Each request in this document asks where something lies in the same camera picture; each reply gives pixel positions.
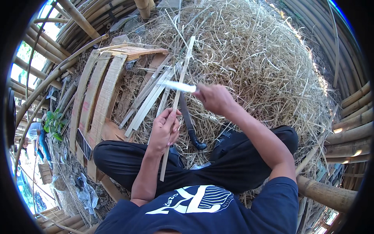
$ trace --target left hand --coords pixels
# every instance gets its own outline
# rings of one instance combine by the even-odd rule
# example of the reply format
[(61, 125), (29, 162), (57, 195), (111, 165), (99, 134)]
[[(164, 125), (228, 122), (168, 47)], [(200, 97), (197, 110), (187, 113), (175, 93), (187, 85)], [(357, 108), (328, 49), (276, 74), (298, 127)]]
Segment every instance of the left hand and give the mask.
[(175, 112), (173, 108), (167, 108), (154, 119), (149, 148), (164, 154), (165, 148), (174, 144), (179, 136), (177, 115), (181, 114), (179, 110)]

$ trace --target green plant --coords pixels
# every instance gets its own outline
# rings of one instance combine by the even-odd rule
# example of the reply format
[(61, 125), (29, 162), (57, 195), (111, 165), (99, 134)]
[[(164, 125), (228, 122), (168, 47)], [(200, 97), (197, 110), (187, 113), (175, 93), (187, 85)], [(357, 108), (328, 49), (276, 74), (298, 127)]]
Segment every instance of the green plant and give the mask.
[(67, 119), (61, 120), (62, 113), (58, 113), (60, 109), (57, 108), (54, 112), (48, 111), (47, 112), (47, 119), (44, 125), (44, 131), (50, 133), (56, 140), (62, 141), (61, 130), (68, 122)]

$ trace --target straw pile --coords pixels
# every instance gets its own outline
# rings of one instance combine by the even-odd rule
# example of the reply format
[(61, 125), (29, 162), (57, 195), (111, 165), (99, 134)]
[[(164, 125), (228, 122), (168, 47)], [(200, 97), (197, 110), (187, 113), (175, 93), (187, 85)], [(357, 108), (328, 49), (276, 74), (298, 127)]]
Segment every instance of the straw pile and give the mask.
[[(244, 0), (184, 2), (180, 10), (160, 12), (145, 27), (144, 35), (129, 33), (129, 38), (167, 48), (180, 60), (184, 60), (186, 51), (178, 56), (184, 47), (179, 33), (186, 42), (195, 34), (193, 59), (184, 82), (225, 85), (235, 100), (267, 127), (294, 127), (300, 138), (294, 155), (296, 165), (314, 146), (322, 130), (331, 129), (327, 120), (332, 91), (323, 77), (314, 73), (310, 51), (298, 39), (297, 32), (260, 5)], [(170, 94), (166, 107), (174, 101), (175, 92)], [(134, 133), (134, 142), (147, 144), (161, 96)], [(186, 101), (197, 137), (208, 144), (204, 151), (197, 152), (182, 125), (175, 146), (186, 168), (190, 168), (208, 161), (226, 120), (205, 110), (191, 95), (186, 95)], [(308, 170), (319, 157), (320, 152)]]

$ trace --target machete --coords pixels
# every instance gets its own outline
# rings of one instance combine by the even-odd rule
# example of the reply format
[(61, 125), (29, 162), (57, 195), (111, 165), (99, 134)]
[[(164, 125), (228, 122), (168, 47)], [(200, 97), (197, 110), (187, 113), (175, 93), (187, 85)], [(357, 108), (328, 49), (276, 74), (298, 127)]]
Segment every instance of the machete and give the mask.
[(181, 92), (181, 95), (179, 96), (179, 103), (181, 105), (181, 112), (184, 118), (184, 122), (186, 123), (188, 135), (190, 136), (191, 143), (197, 150), (204, 150), (206, 148), (205, 143), (200, 143), (197, 140), (195, 130), (193, 129), (193, 125), (191, 123), (191, 118), (190, 118), (190, 113), (188, 112), (187, 109), (187, 103), (186, 100), (184, 99), (184, 94)]

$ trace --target machete handle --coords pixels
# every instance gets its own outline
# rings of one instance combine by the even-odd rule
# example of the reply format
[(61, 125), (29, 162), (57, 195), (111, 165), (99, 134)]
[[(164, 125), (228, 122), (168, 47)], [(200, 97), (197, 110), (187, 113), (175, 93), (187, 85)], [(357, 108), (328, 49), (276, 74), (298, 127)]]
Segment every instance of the machete handle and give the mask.
[(207, 147), (206, 143), (200, 143), (197, 140), (195, 130), (193, 129), (188, 130), (188, 135), (190, 136), (191, 143), (193, 144), (193, 146), (195, 146), (197, 150), (204, 150)]

